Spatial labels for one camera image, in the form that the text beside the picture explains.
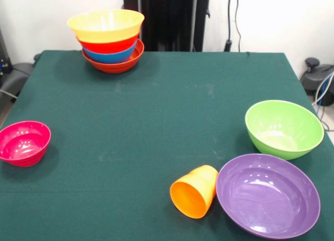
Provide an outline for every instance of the floor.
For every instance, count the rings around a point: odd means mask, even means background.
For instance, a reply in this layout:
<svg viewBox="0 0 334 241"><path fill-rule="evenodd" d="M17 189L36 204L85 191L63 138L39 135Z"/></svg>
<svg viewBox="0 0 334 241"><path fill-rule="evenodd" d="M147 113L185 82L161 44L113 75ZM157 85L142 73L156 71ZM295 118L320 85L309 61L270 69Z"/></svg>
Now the floor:
<svg viewBox="0 0 334 241"><path fill-rule="evenodd" d="M308 98L310 99L311 103L313 103L313 97L309 96ZM319 117L322 116L323 109L324 109L323 106L319 109L319 113L318 113ZM333 130L333 131L327 131L327 134L330 140L332 140L332 143L334 144L334 104L325 107L323 122L325 122L328 125L330 130Z"/></svg>
<svg viewBox="0 0 334 241"><path fill-rule="evenodd" d="M308 98L310 99L310 101L312 103L313 102L313 97L309 96ZM13 106L14 106L14 104L9 101L6 104L6 106L4 107L4 110L0 113L0 128L2 127L6 117L10 113ZM324 109L323 106L319 109L319 116L322 115L323 109ZM323 122L325 122L328 125L330 130L333 130L333 131L327 131L327 134L328 134L330 140L332 141L332 143L334 144L334 104L325 107Z"/></svg>
<svg viewBox="0 0 334 241"><path fill-rule="evenodd" d="M3 111L0 113L0 128L4 124L6 117L10 113L11 109L13 108L13 103L11 101L8 101L6 106L4 107Z"/></svg>

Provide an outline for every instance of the white cable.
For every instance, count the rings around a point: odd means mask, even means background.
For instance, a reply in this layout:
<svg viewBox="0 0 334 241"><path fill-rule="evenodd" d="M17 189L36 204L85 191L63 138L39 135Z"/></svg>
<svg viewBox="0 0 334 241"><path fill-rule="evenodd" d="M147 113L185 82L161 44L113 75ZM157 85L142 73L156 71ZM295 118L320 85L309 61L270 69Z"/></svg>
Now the white cable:
<svg viewBox="0 0 334 241"><path fill-rule="evenodd" d="M4 90L1 90L1 89L0 89L0 92L4 93L4 94L6 94L6 95L8 95L8 96L10 96L10 97L12 97L12 98L14 98L14 99L17 99L17 96L15 96L15 95L13 95L13 94L7 92L7 91L4 91Z"/></svg>
<svg viewBox="0 0 334 241"><path fill-rule="evenodd" d="M318 89L317 89L317 91L316 91L316 93L315 93L315 101L314 101L314 103L312 103L312 105L316 105L316 104L317 104L317 103L318 103L318 102L325 96L325 94L326 94L326 92L328 91L329 86L330 86L330 84L331 84L331 82L332 82L332 80L333 80L333 77L334 77L334 72L332 72L332 73L329 74L326 78L323 79L323 81L320 83L320 85L319 85L319 87L318 87ZM321 94L320 97L318 97L318 95L319 95L319 90L321 89L321 87L323 86L323 84L326 82L326 80L327 80L328 78L329 78L329 82L327 83L324 92Z"/></svg>

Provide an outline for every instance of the purple bowl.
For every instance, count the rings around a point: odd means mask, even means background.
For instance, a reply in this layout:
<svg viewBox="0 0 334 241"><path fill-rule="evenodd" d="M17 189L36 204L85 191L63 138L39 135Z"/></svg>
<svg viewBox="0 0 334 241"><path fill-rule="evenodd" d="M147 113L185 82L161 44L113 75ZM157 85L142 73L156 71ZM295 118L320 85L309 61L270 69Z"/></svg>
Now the purple bowl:
<svg viewBox="0 0 334 241"><path fill-rule="evenodd" d="M266 154L247 154L220 170L216 191L226 214L260 237L286 239L308 232L320 214L320 198L299 168Z"/></svg>

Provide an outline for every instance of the red bowl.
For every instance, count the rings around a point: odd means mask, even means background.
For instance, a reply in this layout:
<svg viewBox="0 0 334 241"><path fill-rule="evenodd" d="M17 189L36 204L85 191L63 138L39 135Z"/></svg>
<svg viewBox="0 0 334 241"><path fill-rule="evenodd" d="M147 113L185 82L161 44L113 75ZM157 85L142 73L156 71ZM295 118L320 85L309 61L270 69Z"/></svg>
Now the red bowl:
<svg viewBox="0 0 334 241"><path fill-rule="evenodd" d="M41 122L9 125L0 131L0 159L16 166L32 166L44 156L50 139L50 129Z"/></svg>
<svg viewBox="0 0 334 241"><path fill-rule="evenodd" d="M138 39L136 48L134 52L132 53L131 57L128 59L128 61L125 61L123 63L119 64L102 64L95 62L91 60L84 50L82 50L82 55L85 57L85 59L90 62L96 69L103 71L104 73L112 73L112 74L118 74L123 73L129 69L131 69L135 64L138 62L138 60L141 58L142 53L144 52L144 44L143 42Z"/></svg>
<svg viewBox="0 0 334 241"><path fill-rule="evenodd" d="M95 53L103 53L103 54L111 54L122 52L128 48L130 48L138 38L139 33L132 38L128 38L125 40L120 40L111 43L88 43L80 41L78 38L77 40L80 42L82 47L86 48L87 50Z"/></svg>

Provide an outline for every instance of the bowl rim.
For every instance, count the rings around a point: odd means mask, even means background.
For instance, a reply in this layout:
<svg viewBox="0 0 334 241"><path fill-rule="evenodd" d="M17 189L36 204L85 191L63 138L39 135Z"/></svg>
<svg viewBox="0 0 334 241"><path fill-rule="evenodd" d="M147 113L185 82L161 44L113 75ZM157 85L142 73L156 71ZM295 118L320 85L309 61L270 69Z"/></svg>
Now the bowl rim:
<svg viewBox="0 0 334 241"><path fill-rule="evenodd" d="M137 61L138 59L141 58L142 54L144 53L145 46L144 46L144 43L143 43L140 39L137 39L137 44L136 44L136 46L135 46L134 51L136 50L136 47L139 46L139 45L142 46L142 51L139 52L139 55L138 55L137 57L135 57L135 58L133 58L133 59L131 59L131 60L127 60L127 61L122 62L122 63L118 63L118 64L105 64L105 63L99 63L99 62L96 62L96 61L92 60L92 59L85 53L85 51L84 51L83 49L81 50L81 53L82 53L83 57L84 57L88 62L90 62L91 64L94 63L94 64L97 64L97 65L99 65L99 66L103 66L103 67L122 67L122 66L124 66L124 64L132 63L132 62Z"/></svg>
<svg viewBox="0 0 334 241"><path fill-rule="evenodd" d="M249 112L251 111L251 109L256 106L256 105L259 105L259 104L262 104L262 103L271 103L271 102L280 102L280 103L285 103L285 104L292 104L292 105L295 105L301 109L303 109L304 111L306 111L307 113L311 114L311 116L313 118L315 118L318 122L318 124L321 126L321 138L319 139L319 141L314 144L312 147L309 147L307 149L299 149L299 150L288 150L288 149L284 149L284 148L276 148L276 147L273 147L265 142L263 142L261 139L259 139L258 137L256 137L256 135L254 134L254 132L250 129L249 125L248 125L248 114ZM279 150L279 151L286 151L286 152L293 152L293 153L297 153L297 152L304 152L304 151L309 151L309 150L313 150L314 148L316 148L321 142L322 140L324 139L324 135L325 135L325 131L324 131L324 127L322 125L322 123L320 122L319 118L314 115L314 113L312 113L310 110L306 109L305 107L299 105L299 104L296 104L296 103L293 103L293 102L290 102L290 101L286 101L286 100L263 100L263 101L260 101L260 102L257 102L255 104L253 104L246 112L245 114L245 123L246 123L246 127L247 127L247 130L254 136L254 138L256 138L258 141L260 141L261 143L265 144L266 146L269 146L270 148L273 148L273 149L276 149L276 150Z"/></svg>
<svg viewBox="0 0 334 241"><path fill-rule="evenodd" d="M305 233L307 233L309 230L311 230L314 225L318 222L318 219L320 217L320 212L321 212L321 200L320 200L320 196L319 196L319 192L317 190L317 187L314 185L314 183L312 182L312 180L300 169L298 168L296 165L292 164L291 162L287 161L287 160L284 160L284 159L281 159L277 156L273 156L273 155L269 155L269 154L263 154L263 153L248 153L248 154L244 154L244 155L240 155L240 156L236 156L234 158L232 158L231 160L229 160L221 169L220 171L218 172L218 175L217 175L217 181L220 177L220 174L222 173L222 170L229 164L231 163L232 161L236 160L236 159L239 159L239 158L244 158L245 156L249 156L249 155L259 155L259 156L267 156L269 158L273 158L273 159L276 159L276 160L279 160L280 162L283 162L283 163L287 163L288 165L294 167L294 169L296 169L299 173L301 173L309 182L310 184L315 188L315 192L316 192L316 198L317 198L317 202L318 202L318 205L319 205L319 210L318 210L318 213L315 217L315 221L313 224L310 225L309 228L307 228L304 232L301 232L299 234L296 234L296 235L293 235L291 237L272 237L272 236L269 236L269 235L265 235L265 234L260 234L260 233L255 233L255 232L252 232L251 230L247 229L243 224L239 223L239 221L237 221L235 218L233 218L224 208L223 206L223 200L220 198L219 194L217 193L218 191L218 183L216 182L216 194L217 194L217 199L219 201L219 204L220 206L223 208L224 212L229 216L229 218L235 223L237 224L239 227L241 227L242 229L244 229L245 231L249 232L249 233L252 233L253 235L255 236L258 236L258 237L262 237L262 238L268 238L268 239L275 239L275 240L281 240L281 239L287 239L287 238L295 238L295 237L299 237L301 235L304 235Z"/></svg>
<svg viewBox="0 0 334 241"><path fill-rule="evenodd" d="M144 21L145 19L145 16L138 12L138 11L135 11L135 10L130 10L130 9L100 9L100 10L91 10L91 11L87 11L85 13L79 13L79 14L76 14L72 17L70 17L67 21L66 21L66 24L68 27L70 27L71 29L74 29L74 30L78 30L78 31L92 31L92 32L106 32L106 31L101 31L101 30L90 30L90 29L80 29L80 28L77 28L77 27L74 27L74 26L70 26L70 21L78 16L81 16L81 15L88 15L90 13L101 13L101 12L104 12L104 11L115 11L115 10L127 10L127 11L133 11L134 13L137 13L139 14L139 16L141 17L141 23ZM124 27L122 29L118 29L118 30L108 30L108 31L120 31L120 30L124 30L124 29L129 29L129 28L132 28L132 27L135 27L137 26L137 24L135 25L132 25L132 26L128 26L128 27Z"/></svg>
<svg viewBox="0 0 334 241"><path fill-rule="evenodd" d="M118 54L124 54L124 53L127 53L127 52L130 52L130 51L134 50L136 48L137 41L138 41L138 39L136 39L135 42L128 49L125 49L125 50L120 51L120 52L115 52L115 53L98 53L98 52L92 52L92 51L86 49L85 47L82 47L82 48L89 53L96 54L96 55L102 55L104 57L116 56Z"/></svg>
<svg viewBox="0 0 334 241"><path fill-rule="evenodd" d="M9 128L9 127L12 127L12 126L14 126L14 125L22 124L22 123L38 123L38 124L44 126L44 127L47 129L47 131L49 132L49 138L48 138L47 142L45 143L45 145L44 145L44 146L43 146L37 153L39 153L39 152L41 152L42 150L44 150L44 149L50 144L50 141L51 141L51 130L50 130L50 128L49 128L45 123L42 123L42 122L40 122L40 121L35 121L35 120L19 121L19 122L13 123L13 124L11 124L11 125L8 125L8 126L6 126L5 128L3 128L2 130L0 130L0 134L1 134L2 131L4 131L5 129L7 129L7 128ZM0 156L0 159L1 159L1 160L4 160L4 161L16 162L16 161L20 161L20 160L24 160L24 159L29 159L29 158L31 158L32 156L36 155L37 153L31 154L31 155L26 156L26 157L21 158L21 159L8 159L8 158L4 158L3 156Z"/></svg>

